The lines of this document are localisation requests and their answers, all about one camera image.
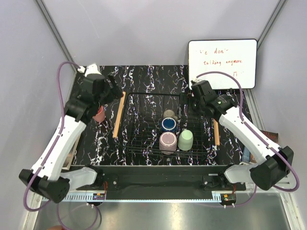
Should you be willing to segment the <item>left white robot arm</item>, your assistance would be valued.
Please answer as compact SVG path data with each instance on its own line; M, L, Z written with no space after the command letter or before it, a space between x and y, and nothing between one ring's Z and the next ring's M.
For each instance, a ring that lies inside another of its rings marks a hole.
M67 193L82 186L97 190L103 186L103 171L94 166L62 172L63 164L76 139L85 130L102 105L123 96L113 74L88 74L83 79L81 94L69 99L59 126L39 160L31 169L23 169L19 179L32 192L54 203L61 202Z

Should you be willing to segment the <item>dark blue mug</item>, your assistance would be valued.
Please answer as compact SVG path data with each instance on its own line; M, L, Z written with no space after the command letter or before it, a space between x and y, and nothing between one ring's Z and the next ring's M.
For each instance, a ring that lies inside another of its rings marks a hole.
M177 130L177 121L174 118L166 117L161 122L161 129L164 132L175 132Z

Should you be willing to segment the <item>pink cup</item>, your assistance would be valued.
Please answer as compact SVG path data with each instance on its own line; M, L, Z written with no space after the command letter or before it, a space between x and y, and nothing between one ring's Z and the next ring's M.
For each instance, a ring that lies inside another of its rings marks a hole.
M105 120L105 111L104 111L104 108L103 106L100 106L97 114L95 116L93 116L93 119L94 121L98 122L98 123L101 123Z

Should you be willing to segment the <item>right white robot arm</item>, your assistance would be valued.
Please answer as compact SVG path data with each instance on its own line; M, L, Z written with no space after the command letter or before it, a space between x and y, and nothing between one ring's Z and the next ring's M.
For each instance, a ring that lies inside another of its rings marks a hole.
M262 190L269 190L290 172L294 152L266 137L248 119L228 95L219 96L206 80L192 84L192 108L194 111L215 119L231 131L254 156L256 163L229 166L218 177L218 185L224 190L235 183L254 182Z

